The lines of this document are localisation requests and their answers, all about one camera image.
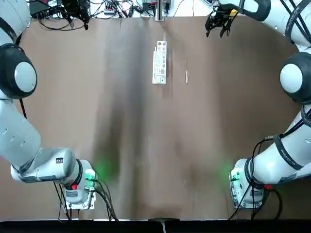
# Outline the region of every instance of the robotic arm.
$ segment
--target robotic arm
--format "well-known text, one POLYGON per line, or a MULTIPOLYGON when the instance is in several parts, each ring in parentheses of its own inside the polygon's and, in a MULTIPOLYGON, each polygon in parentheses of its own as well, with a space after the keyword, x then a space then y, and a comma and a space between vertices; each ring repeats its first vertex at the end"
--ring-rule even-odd
POLYGON ((262 205, 265 184, 277 184, 311 175, 311 0, 219 0, 215 15, 208 17, 210 30, 230 30, 232 9, 249 16, 287 37, 299 53, 292 55, 280 72, 285 93, 302 103, 301 112, 287 131, 265 138, 274 143, 258 156, 240 159, 229 173, 235 208, 262 205))
POLYGON ((70 208, 89 208, 96 194, 91 164, 76 159, 68 148, 41 148, 40 134, 13 104, 30 96, 37 84, 34 65, 14 44, 30 22, 28 5, 4 0, 0 9, 0 155, 11 163, 15 180, 61 183, 70 208))

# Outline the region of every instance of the electronic equipment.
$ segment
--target electronic equipment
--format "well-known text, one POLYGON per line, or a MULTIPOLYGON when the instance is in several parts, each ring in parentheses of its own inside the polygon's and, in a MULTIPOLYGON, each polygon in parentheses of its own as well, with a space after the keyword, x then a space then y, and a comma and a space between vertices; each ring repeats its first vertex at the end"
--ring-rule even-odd
POLYGON ((215 3, 217 0, 201 0, 201 1, 210 6, 213 3, 215 3))
POLYGON ((104 14, 105 15, 111 15, 111 16, 113 16, 115 14, 115 8, 112 5, 112 3, 110 3, 110 2, 106 3, 105 9, 104 9, 104 14))
POLYGON ((133 16, 133 13, 134 13, 134 6, 131 6, 130 11, 128 12, 129 18, 131 18, 133 16))
POLYGON ((57 13, 56 7, 60 7, 61 4, 62 4, 61 0, 30 1, 29 3, 30 15, 32 18, 45 18, 46 15, 52 16, 57 13))
MULTIPOLYGON (((150 8, 150 5, 156 4, 156 0, 142 0, 142 8, 147 11, 150 8)), ((171 0, 162 0, 163 9, 170 10, 171 8, 171 0)))

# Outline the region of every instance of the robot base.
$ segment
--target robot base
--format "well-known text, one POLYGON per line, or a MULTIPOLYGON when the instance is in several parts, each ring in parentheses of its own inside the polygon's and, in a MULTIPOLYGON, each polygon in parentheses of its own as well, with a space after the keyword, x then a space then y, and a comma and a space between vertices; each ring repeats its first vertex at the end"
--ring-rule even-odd
POLYGON ((80 160, 80 162, 83 168, 82 177, 77 190, 74 190, 74 195, 72 191, 66 190, 66 205, 68 209, 73 210, 93 210, 95 208, 96 186, 90 188, 90 183, 86 180, 86 172, 92 170, 92 166, 87 160, 80 160))
MULTIPOLYGON (((240 209, 253 209, 252 187, 249 187, 249 183, 247 182, 244 173, 245 162, 246 159, 240 159, 236 163, 234 169, 231 172, 229 172, 230 194, 235 209, 238 208, 241 201, 242 203, 239 207, 240 209)), ((263 198, 263 190, 254 188, 254 203, 256 208, 261 207, 262 198, 263 198)))

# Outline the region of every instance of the label on robot arm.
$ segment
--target label on robot arm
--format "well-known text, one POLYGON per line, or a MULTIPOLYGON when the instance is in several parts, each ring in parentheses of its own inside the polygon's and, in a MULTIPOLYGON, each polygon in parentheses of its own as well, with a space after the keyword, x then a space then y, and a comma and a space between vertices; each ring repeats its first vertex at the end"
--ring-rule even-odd
POLYGON ((64 158, 56 158, 57 164, 62 164, 64 162, 64 158))
POLYGON ((254 197, 260 197, 262 195, 262 191, 258 190, 258 191, 254 191, 254 197))
POLYGON ((41 181, 56 181, 58 178, 56 176, 42 176, 39 177, 41 181))
POLYGON ((20 180, 23 181, 23 182, 25 182, 25 183, 40 182, 40 180, 38 180, 36 176, 20 177, 20 180))
POLYGON ((76 197, 78 197, 78 191, 67 191, 66 190, 66 197, 76 198, 76 197))

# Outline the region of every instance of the table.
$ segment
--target table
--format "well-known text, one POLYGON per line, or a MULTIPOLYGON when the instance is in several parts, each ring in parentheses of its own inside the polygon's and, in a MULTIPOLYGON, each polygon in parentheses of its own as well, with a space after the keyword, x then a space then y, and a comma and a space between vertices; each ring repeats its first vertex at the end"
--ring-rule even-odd
MULTIPOLYGON (((206 38, 205 21, 91 20, 87 32, 49 31, 34 21, 23 34, 20 45, 38 74, 24 103, 42 146, 70 147, 95 167, 109 164, 104 179, 120 219, 228 218, 228 171, 299 112, 279 84, 282 63, 296 52, 286 38, 247 17, 237 17, 229 37, 215 29, 206 38), (152 57, 164 37, 169 72, 159 86, 152 84, 152 57)), ((0 218, 57 218, 53 184, 14 182, 3 160, 0 170, 0 218)), ((309 218, 308 183, 279 186, 283 218, 309 218)), ((257 217, 271 218, 276 209, 271 196, 257 217)), ((105 218, 103 202, 80 217, 105 218)))

